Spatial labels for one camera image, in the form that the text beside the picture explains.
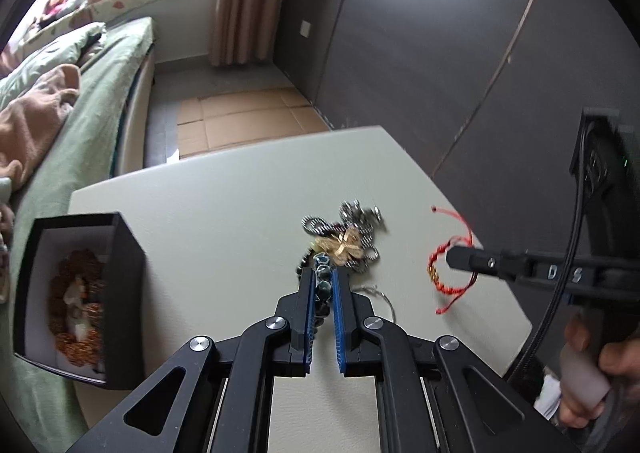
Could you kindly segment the person's right hand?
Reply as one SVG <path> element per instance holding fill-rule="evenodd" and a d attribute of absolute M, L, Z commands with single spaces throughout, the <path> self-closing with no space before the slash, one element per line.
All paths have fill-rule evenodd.
<path fill-rule="evenodd" d="M 566 343 L 578 352 L 588 347 L 590 332 L 580 314 L 576 314 L 567 323 L 564 336 Z M 634 404 L 639 403 L 639 362 L 638 337 L 626 339 L 621 343 L 608 343 L 602 348 L 598 360 L 599 369 L 603 373 L 623 377 L 628 381 L 627 398 Z M 561 392 L 559 420 L 565 426 L 584 428 L 604 411 L 603 403 L 593 410 L 588 410 L 567 388 L 562 387 Z"/>

